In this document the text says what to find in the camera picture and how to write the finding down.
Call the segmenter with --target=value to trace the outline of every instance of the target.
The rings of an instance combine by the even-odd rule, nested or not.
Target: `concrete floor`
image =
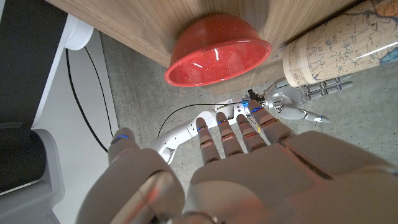
[[[166,68],[151,59],[102,34],[101,40],[120,127],[136,135],[140,147],[156,138],[164,119],[174,110],[194,103],[217,103],[229,98],[242,98],[248,89],[213,96],[203,88],[179,88],[164,80]],[[329,117],[331,124],[281,119],[297,133],[316,130],[357,145],[398,165],[398,63],[392,63],[353,74],[354,87],[300,106]],[[262,93],[272,83],[252,86]],[[212,106],[196,106],[170,117],[162,132],[194,118]],[[270,111],[278,118],[276,111]],[[237,125],[234,132],[241,136]],[[224,153],[218,129],[210,130],[221,157]],[[172,169],[185,192],[196,169],[201,167],[198,138],[177,149]]]

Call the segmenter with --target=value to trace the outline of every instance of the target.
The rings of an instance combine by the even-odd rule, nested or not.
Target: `wooden table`
[[[204,86],[225,94],[284,76],[281,47],[358,0],[46,0],[168,67],[178,34],[196,19],[224,12],[242,17],[268,41],[271,56],[236,78]]]

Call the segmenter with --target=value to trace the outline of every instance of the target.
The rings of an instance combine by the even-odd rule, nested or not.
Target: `red bowl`
[[[270,52],[271,45],[250,24],[237,16],[213,14],[182,32],[165,79],[182,87],[222,82],[260,65]]]

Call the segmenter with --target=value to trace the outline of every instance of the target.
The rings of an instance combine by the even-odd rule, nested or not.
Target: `paper roll with drawings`
[[[397,0],[366,1],[311,30],[284,49],[287,81],[314,84],[398,60],[397,14]]]

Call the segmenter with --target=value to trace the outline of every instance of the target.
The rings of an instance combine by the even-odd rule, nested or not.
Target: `black cable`
[[[197,103],[197,104],[194,104],[194,105],[188,105],[188,106],[181,107],[180,109],[175,110],[173,113],[171,113],[171,114],[166,118],[166,120],[164,120],[162,126],[161,126],[160,129],[159,129],[159,132],[157,133],[157,137],[159,137],[160,131],[162,130],[162,128],[163,128],[164,124],[166,123],[166,121],[168,120],[168,118],[171,117],[175,112],[177,112],[177,111],[179,111],[179,110],[182,110],[182,109],[187,108],[187,107],[190,107],[190,106],[208,106],[208,105],[213,105],[213,106],[214,106],[214,105],[235,105],[235,104],[238,104],[238,103]]]
[[[108,150],[105,148],[105,146],[102,144],[102,142],[100,141],[100,139],[98,139],[97,135],[94,133],[93,128],[91,127],[91,125],[89,124],[86,115],[83,111],[83,108],[80,105],[79,99],[77,98],[76,95],[76,91],[75,91],[75,87],[73,86],[73,82],[72,82],[72,75],[70,73],[70,65],[69,65],[69,53],[68,53],[68,49],[66,49],[66,55],[67,55],[67,67],[68,67],[68,76],[69,76],[69,83],[70,83],[70,87],[72,88],[72,92],[73,92],[73,96],[75,97],[77,106],[79,107],[80,113],[83,117],[83,119],[85,120],[85,123],[88,126],[88,129],[91,131],[92,135],[94,136],[94,138],[97,140],[98,144],[102,147],[102,149],[104,149],[105,152],[108,152]]]
[[[104,99],[105,110],[106,110],[106,116],[108,117],[109,130],[111,131],[111,135],[112,135],[112,138],[113,138],[112,126],[111,126],[111,120],[110,120],[110,118],[109,118],[108,107],[106,106],[105,94],[104,94],[104,89],[102,88],[102,84],[101,84],[100,76],[98,75],[97,68],[96,68],[96,67],[95,67],[95,65],[94,65],[94,61],[93,61],[93,59],[91,58],[91,55],[90,55],[90,53],[88,53],[87,47],[85,47],[85,49],[86,49],[86,52],[87,52],[87,54],[88,54],[88,56],[89,56],[89,58],[90,58],[90,60],[91,60],[91,63],[93,64],[93,67],[94,67],[95,73],[97,74],[97,78],[98,78],[99,86],[101,87],[102,97],[103,97],[103,99]]]

